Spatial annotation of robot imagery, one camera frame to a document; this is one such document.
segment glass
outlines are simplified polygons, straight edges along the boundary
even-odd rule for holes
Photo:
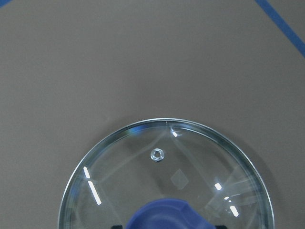
[[[220,133],[180,119],[141,121],[99,142],[66,187],[59,229],[125,228],[142,206],[186,200],[228,229],[273,229],[266,188],[245,154]]]

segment lid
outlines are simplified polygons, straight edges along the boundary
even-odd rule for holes
[[[273,229],[265,186],[245,154],[204,125],[141,121],[109,135],[66,187],[59,229]]]

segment blue tape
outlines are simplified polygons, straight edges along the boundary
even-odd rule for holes
[[[275,11],[275,9],[266,0],[255,0],[256,3],[265,11],[265,13],[273,20],[277,27],[285,34],[291,43],[305,57],[305,44],[298,35],[290,28],[284,19]]]
[[[11,0],[0,0],[0,7],[4,6],[9,1],[11,1]]]

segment blue line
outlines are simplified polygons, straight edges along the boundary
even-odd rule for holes
[[[4,6],[9,1],[11,1],[11,0],[0,0],[0,7]]]
[[[286,35],[291,43],[305,57],[305,44],[298,35],[290,28],[284,19],[275,11],[275,9],[266,0],[255,0],[256,3],[265,11],[265,13],[273,20],[277,27]]]

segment pot lid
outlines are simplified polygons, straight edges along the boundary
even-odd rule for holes
[[[273,229],[270,199],[246,155],[181,119],[131,124],[73,172],[59,229]]]

